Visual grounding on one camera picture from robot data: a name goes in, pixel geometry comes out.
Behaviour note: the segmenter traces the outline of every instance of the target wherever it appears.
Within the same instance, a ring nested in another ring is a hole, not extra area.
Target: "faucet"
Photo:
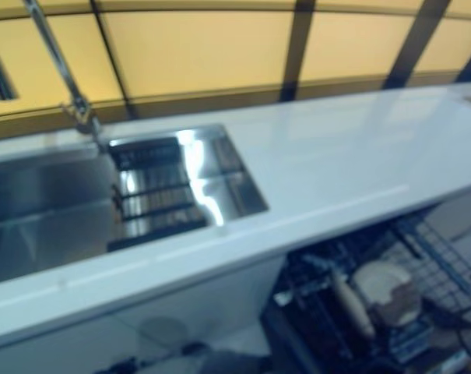
[[[27,12],[36,24],[45,46],[50,52],[55,67],[71,94],[71,104],[61,104],[62,109],[74,118],[76,129],[83,134],[90,134],[93,141],[98,146],[99,151],[104,152],[106,147],[100,139],[100,121],[91,108],[89,101],[79,91],[69,66],[64,59],[64,55],[55,40],[54,34],[52,33],[50,26],[48,26],[43,10],[41,10],[37,0],[23,0],[23,2]],[[16,92],[0,62],[0,100],[11,100],[14,98],[16,98]]]

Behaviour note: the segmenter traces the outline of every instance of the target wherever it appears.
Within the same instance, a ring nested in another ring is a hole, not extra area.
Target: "white countertop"
[[[170,290],[470,188],[471,103],[462,95],[471,96],[471,83],[106,127],[117,137],[224,124],[269,210],[0,283],[0,344],[33,326]],[[0,156],[80,140],[73,130],[9,139]]]

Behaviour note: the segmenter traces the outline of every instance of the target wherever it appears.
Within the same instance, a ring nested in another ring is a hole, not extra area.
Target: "kitchen sink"
[[[0,160],[0,282],[267,209],[221,125]]]

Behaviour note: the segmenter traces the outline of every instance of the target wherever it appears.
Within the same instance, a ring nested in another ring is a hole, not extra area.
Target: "dish drying rack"
[[[423,312],[403,328],[385,328],[366,342],[338,305],[330,288],[333,263],[351,275],[372,260],[406,269],[421,295],[449,312],[471,307],[471,266],[425,220],[429,210],[412,213],[339,238],[311,245],[287,257],[274,301],[294,316],[295,330],[329,372],[362,372],[375,360],[404,365],[429,347],[433,324]]]

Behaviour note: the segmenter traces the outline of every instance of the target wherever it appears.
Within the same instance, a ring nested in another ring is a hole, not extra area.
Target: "sink basin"
[[[0,282],[267,209],[221,125],[0,160]]]

